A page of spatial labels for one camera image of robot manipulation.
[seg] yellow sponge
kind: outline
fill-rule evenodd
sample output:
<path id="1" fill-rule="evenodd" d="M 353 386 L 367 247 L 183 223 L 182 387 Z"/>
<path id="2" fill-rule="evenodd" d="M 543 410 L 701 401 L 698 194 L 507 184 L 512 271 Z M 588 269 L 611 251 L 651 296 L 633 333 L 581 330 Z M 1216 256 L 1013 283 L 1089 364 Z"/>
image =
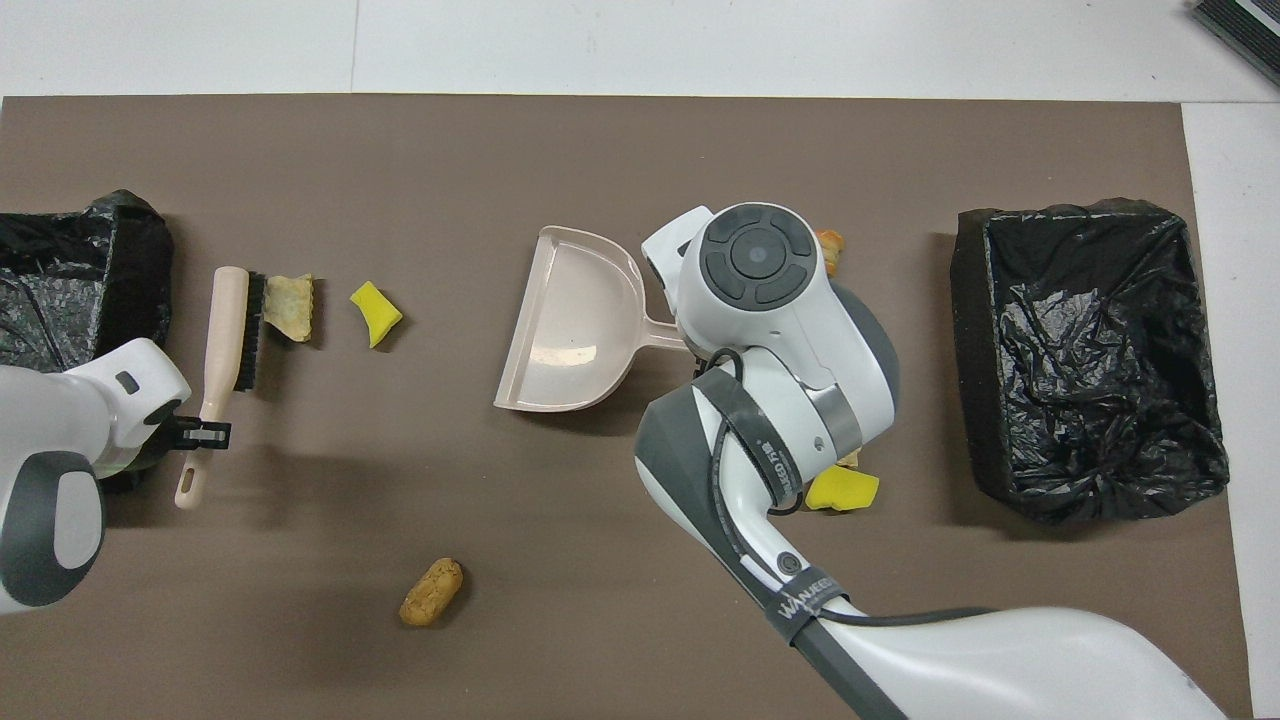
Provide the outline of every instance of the yellow sponge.
<path id="1" fill-rule="evenodd" d="M 365 324 L 369 325 L 369 347 L 381 342 L 396 323 L 404 316 L 369 281 L 365 281 L 360 290 L 351 293 L 351 301 L 356 304 L 356 307 L 360 307 L 360 313 L 365 316 Z"/>
<path id="2" fill-rule="evenodd" d="M 868 507 L 876 500 L 876 491 L 879 489 L 879 478 L 832 465 L 809 486 L 809 492 L 804 496 L 804 503 L 809 510 L 822 510 L 832 507 L 835 510 L 858 510 Z"/>

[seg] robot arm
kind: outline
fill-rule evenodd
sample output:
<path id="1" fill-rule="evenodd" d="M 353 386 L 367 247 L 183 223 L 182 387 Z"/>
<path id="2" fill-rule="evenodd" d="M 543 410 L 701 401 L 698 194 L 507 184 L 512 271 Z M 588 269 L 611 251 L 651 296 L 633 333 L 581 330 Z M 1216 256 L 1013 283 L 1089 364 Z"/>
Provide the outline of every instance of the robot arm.
<path id="1" fill-rule="evenodd" d="M 700 210 L 644 252 L 681 334 L 710 368 L 645 411 L 636 470 L 859 716 L 1222 717 L 1160 650 L 1097 615 L 869 618 L 850 605 L 768 510 L 892 423 L 892 347 L 852 293 L 818 270 L 817 240 L 794 213 Z M 722 356 L 730 361 L 717 365 Z"/>
<path id="2" fill-rule="evenodd" d="M 180 434 L 173 411 L 189 396 L 148 340 L 65 373 L 0 366 L 0 614 L 83 579 L 102 542 L 96 480 L 137 465 L 157 429 Z"/>

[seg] black strap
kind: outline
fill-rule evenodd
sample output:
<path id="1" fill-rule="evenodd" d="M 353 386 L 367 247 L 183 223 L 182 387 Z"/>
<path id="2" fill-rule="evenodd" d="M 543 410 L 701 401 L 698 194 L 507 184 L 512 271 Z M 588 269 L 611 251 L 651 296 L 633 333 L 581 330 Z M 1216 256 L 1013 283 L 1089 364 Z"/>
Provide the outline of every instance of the black strap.
<path id="1" fill-rule="evenodd" d="M 774 506 L 783 505 L 804 487 L 800 469 L 782 442 L 782 436 L 756 405 L 742 383 L 728 373 L 709 372 L 699 375 L 694 386 L 719 411 L 737 436 L 739 443 L 755 465 Z"/>
<path id="2" fill-rule="evenodd" d="M 764 603 L 764 616 L 787 644 L 822 612 L 828 601 L 845 594 L 844 588 L 817 565 L 800 570 Z"/>

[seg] brown mat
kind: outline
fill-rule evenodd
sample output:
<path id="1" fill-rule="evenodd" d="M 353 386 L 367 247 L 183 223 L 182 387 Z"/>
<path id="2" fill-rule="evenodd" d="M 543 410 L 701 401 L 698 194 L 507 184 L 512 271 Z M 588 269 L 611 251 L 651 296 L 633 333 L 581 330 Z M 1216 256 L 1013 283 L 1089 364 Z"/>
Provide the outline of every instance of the brown mat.
<path id="1" fill-rule="evenodd" d="M 1175 105 L 4 101 L 0 208 L 74 210 L 118 187 L 172 222 L 169 351 L 197 395 L 216 265 L 316 273 L 319 327 L 308 346 L 268 333 L 204 507 L 174 509 L 168 459 L 108 501 L 72 597 L 0 619 L 3 717 L 847 716 L 636 478 L 634 428 L 689 379 L 685 357 L 641 354 L 586 411 L 492 406 L 541 225 L 639 256 L 678 213 L 741 200 L 842 231 L 840 279 L 902 360 L 897 424 L 863 457 L 876 505 L 785 518 L 785 534 L 868 611 L 1092 610 L 1249 714 L 1225 498 L 1034 527 L 975 489 L 956 397 L 956 213 L 1128 196 L 1194 225 Z M 347 301 L 365 279 L 406 314 L 378 351 Z M 466 589 L 439 628 L 402 628 L 403 593 L 443 555 Z"/>

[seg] brush handle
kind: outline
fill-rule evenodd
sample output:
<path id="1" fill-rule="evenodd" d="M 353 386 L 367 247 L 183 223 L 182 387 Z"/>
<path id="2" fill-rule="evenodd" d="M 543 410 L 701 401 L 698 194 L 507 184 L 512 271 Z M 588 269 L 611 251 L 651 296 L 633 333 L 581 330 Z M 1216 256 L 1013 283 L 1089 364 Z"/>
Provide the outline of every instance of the brush handle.
<path id="1" fill-rule="evenodd" d="M 244 313 L 248 307 L 248 272 L 224 266 L 214 272 L 214 290 L 209 301 L 209 337 L 205 341 L 205 396 L 200 419 L 219 423 L 236 387 L 239 357 L 244 341 Z M 183 510 L 200 505 L 209 477 L 206 448 L 187 452 L 178 477 L 173 501 Z"/>

